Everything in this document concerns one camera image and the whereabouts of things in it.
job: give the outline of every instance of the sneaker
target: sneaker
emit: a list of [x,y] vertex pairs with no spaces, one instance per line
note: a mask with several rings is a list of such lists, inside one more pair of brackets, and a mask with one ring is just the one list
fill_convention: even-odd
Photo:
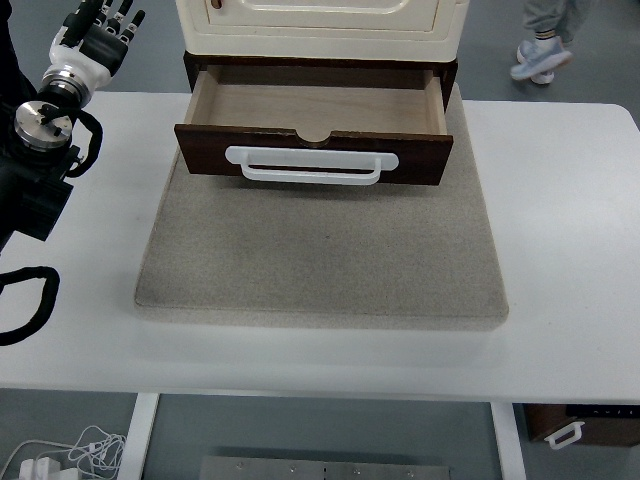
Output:
[[[525,63],[527,61],[527,57],[531,55],[531,51],[534,48],[533,42],[529,40],[523,40],[520,45],[518,45],[518,49],[516,50],[516,58],[518,59],[518,63]],[[553,82],[555,78],[555,73],[553,70],[548,70],[542,73],[536,73],[531,76],[531,81],[537,85],[549,85]]]
[[541,47],[537,42],[532,43],[525,62],[511,68],[511,78],[514,80],[526,80],[537,73],[553,70],[571,61],[573,54],[564,49],[560,37],[554,37],[545,42],[550,42],[547,48]]

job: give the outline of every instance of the white handle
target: white handle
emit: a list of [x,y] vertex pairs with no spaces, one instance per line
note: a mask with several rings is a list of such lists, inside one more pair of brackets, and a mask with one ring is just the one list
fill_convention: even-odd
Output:
[[[566,427],[561,428],[557,432],[554,432],[551,435],[549,435],[547,438],[545,438],[545,441],[549,442],[549,446],[551,447],[552,450],[560,450],[561,448],[564,448],[567,445],[571,445],[572,443],[577,442],[582,438],[582,429],[580,428],[582,427],[582,425],[584,425],[584,422],[570,423]],[[563,440],[560,443],[556,443],[556,440],[563,437],[567,433],[570,433],[572,430],[573,430],[573,436],[567,438],[566,440]]]
[[[383,170],[393,170],[399,163],[398,157],[393,153],[339,150],[231,146],[227,148],[225,155],[229,162],[240,165],[242,174],[250,180],[326,185],[373,185],[380,179],[380,173]],[[254,166],[367,170],[368,172],[269,170],[253,168]]]

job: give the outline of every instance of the power adapter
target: power adapter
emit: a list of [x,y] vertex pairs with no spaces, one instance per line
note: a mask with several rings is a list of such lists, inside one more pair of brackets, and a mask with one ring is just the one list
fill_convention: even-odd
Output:
[[43,457],[38,460],[24,460],[20,464],[18,480],[81,480],[82,472],[77,468],[60,470],[60,462]]

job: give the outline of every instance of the gray pants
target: gray pants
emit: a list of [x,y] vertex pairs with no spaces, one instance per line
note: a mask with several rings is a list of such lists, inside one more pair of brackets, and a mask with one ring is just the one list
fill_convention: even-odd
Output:
[[523,24],[527,30],[555,30],[566,44],[586,20],[597,0],[525,0]]

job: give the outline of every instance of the white charging cable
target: white charging cable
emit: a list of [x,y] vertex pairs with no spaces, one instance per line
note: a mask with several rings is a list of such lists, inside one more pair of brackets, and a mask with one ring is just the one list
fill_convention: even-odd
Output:
[[[98,434],[101,436],[101,439],[83,445],[83,438],[90,430],[97,430]],[[124,451],[124,445],[126,441],[127,438],[124,435],[107,433],[97,425],[90,425],[85,428],[80,434],[78,441],[74,445],[49,442],[45,440],[27,440],[18,445],[16,449],[11,453],[9,459],[7,460],[7,463],[0,472],[0,480],[4,478],[4,474],[9,468],[9,464],[11,463],[11,460],[13,460],[13,457],[16,455],[16,453],[18,453],[18,451],[22,447],[29,444],[49,445],[61,448],[60,450],[51,450],[40,453],[35,458],[36,464],[38,463],[38,460],[40,460],[40,458],[45,455],[66,452],[69,461],[73,462],[76,465],[76,468],[80,470],[80,472],[85,475],[86,478],[112,480],[116,477],[118,470],[120,469],[120,463],[122,462],[122,453]],[[102,474],[108,472],[111,472],[111,476],[102,476]]]

